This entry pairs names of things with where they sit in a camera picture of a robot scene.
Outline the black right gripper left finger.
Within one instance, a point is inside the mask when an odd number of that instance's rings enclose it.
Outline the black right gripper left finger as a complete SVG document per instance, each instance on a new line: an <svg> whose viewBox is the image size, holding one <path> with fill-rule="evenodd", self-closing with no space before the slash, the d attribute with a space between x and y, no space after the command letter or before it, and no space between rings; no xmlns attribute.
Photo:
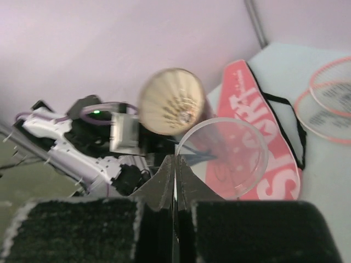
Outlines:
<svg viewBox="0 0 351 263"><path fill-rule="evenodd" d="M171 262L174 157L129 197L35 199L5 231L1 262Z"/></svg>

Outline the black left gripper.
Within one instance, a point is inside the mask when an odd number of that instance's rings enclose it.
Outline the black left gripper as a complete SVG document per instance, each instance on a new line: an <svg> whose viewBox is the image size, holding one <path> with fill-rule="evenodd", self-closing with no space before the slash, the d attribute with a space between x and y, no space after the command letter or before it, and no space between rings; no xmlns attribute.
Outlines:
<svg viewBox="0 0 351 263"><path fill-rule="evenodd" d="M156 134L140 127L139 148L145 154L148 166L159 167L167 155L174 155L175 142L172 136Z"/></svg>

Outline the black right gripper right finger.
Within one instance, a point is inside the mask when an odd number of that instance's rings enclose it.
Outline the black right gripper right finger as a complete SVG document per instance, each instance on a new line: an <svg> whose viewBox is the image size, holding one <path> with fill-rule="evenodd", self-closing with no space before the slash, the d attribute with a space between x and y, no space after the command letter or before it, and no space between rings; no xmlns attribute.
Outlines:
<svg viewBox="0 0 351 263"><path fill-rule="evenodd" d="M305 201L226 201L175 159L180 262L341 262L320 211Z"/></svg>

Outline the black shuttlecock tube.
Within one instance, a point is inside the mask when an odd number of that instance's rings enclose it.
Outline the black shuttlecock tube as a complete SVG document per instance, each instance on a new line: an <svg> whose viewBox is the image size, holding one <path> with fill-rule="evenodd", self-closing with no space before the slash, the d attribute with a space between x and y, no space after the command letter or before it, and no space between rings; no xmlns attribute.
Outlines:
<svg viewBox="0 0 351 263"><path fill-rule="evenodd" d="M200 79L183 68L166 68L144 84L138 99L140 123L166 136L186 133L214 117Z"/></svg>

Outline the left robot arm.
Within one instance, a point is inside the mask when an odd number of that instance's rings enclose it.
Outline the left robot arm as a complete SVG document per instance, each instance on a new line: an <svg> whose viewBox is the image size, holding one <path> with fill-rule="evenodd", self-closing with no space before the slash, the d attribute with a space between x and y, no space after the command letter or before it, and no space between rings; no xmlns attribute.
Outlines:
<svg viewBox="0 0 351 263"><path fill-rule="evenodd" d="M172 137L139 123L135 106L96 95L77 100L63 115L40 100L16 115L14 127L46 151L49 162L69 169L89 195L131 195L175 150Z"/></svg>

